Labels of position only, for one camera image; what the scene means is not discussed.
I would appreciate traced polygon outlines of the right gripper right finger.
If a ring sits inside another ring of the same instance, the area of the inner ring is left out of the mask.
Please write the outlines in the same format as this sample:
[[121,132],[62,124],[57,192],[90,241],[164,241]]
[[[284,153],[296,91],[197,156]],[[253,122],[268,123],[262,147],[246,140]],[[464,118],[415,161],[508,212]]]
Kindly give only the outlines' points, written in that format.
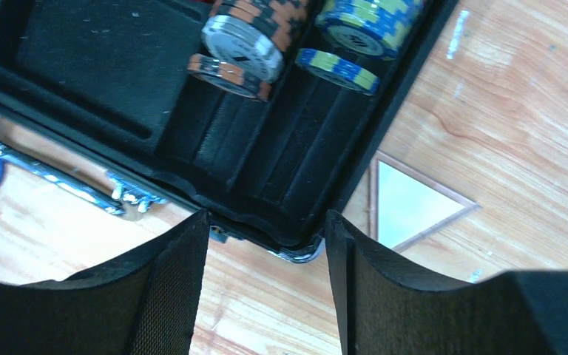
[[384,247],[335,211],[325,246],[344,354],[568,354],[568,271],[466,283]]

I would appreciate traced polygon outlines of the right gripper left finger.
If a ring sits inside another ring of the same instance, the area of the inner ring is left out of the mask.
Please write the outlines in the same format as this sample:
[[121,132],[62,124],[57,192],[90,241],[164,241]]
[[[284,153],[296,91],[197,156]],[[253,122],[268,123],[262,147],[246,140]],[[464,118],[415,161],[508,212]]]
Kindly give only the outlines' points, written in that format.
[[209,213],[62,281],[0,283],[0,354],[187,354]]

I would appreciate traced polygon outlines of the clear triangle marker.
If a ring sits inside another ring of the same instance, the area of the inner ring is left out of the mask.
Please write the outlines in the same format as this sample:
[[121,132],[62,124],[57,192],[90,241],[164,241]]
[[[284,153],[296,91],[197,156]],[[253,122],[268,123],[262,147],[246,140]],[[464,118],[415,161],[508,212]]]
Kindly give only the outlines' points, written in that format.
[[480,205],[378,150],[369,166],[368,208],[369,237],[403,252]]

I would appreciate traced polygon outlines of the black orange 100 chip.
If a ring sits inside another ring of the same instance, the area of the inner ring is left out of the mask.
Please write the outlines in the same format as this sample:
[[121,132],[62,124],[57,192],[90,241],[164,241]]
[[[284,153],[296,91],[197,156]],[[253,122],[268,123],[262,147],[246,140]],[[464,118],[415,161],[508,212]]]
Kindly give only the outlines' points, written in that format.
[[187,71],[194,77],[235,95],[258,101],[269,100],[271,85],[234,64],[195,53],[189,58]]

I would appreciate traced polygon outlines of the white grey poker chip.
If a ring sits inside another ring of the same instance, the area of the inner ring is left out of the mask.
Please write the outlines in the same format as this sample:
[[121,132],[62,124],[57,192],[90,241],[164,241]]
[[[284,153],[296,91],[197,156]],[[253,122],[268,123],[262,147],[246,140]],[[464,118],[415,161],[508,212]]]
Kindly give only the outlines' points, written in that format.
[[284,59],[276,44],[250,24],[230,15],[216,15],[201,30],[203,43],[217,59],[236,65],[272,83]]

